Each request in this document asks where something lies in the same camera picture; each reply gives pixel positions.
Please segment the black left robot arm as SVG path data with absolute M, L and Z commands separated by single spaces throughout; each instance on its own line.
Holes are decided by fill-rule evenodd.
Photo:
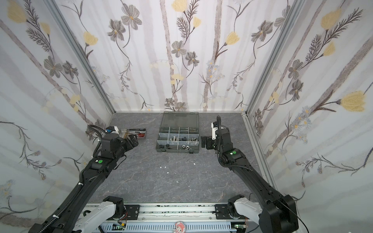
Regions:
M 89 199 L 117 167 L 125 153 L 139 144 L 136 135 L 120 137 L 116 132 L 101 137 L 93 158 L 80 172 L 79 181 L 62 204 L 30 233 L 91 233 L 107 219 L 125 214 L 121 198 L 109 198 L 84 218 L 79 218 Z

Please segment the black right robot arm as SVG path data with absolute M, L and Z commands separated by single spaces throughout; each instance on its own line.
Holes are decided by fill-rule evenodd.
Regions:
M 212 125 L 212 135 L 201 139 L 205 148 L 214 150 L 219 164 L 234 172 L 256 195 L 257 202 L 238 195 L 229 201 L 231 214 L 244 216 L 264 233 L 293 233 L 299 222 L 295 200 L 273 188 L 249 163 L 244 153 L 234 148 L 227 127 Z

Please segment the green compartment organizer box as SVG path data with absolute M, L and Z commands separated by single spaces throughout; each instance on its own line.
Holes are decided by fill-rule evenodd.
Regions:
M 177 137 L 177 141 L 171 142 L 169 138 Z M 198 143 L 192 143 L 190 138 L 198 138 Z M 199 113 L 198 112 L 164 112 L 159 127 L 156 142 L 157 152 L 185 153 L 182 145 L 189 145 L 197 154 L 200 150 Z

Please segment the pink cartoon figure sticker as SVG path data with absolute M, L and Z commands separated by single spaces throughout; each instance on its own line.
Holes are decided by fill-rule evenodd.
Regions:
M 175 223 L 175 229 L 173 231 L 174 233 L 185 233 L 186 232 L 186 226 L 182 221 L 178 221 Z

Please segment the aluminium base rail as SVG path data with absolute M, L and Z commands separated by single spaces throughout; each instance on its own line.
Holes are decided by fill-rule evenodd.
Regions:
M 84 218 L 100 205 L 88 204 L 80 217 Z M 125 203 L 123 209 L 122 217 L 107 219 L 92 233 L 100 228 L 108 233 L 173 233 L 178 221 L 185 224 L 185 233 L 238 233 L 256 224 L 244 216 L 232 215 L 229 202 Z M 259 226 L 254 231 L 262 232 Z

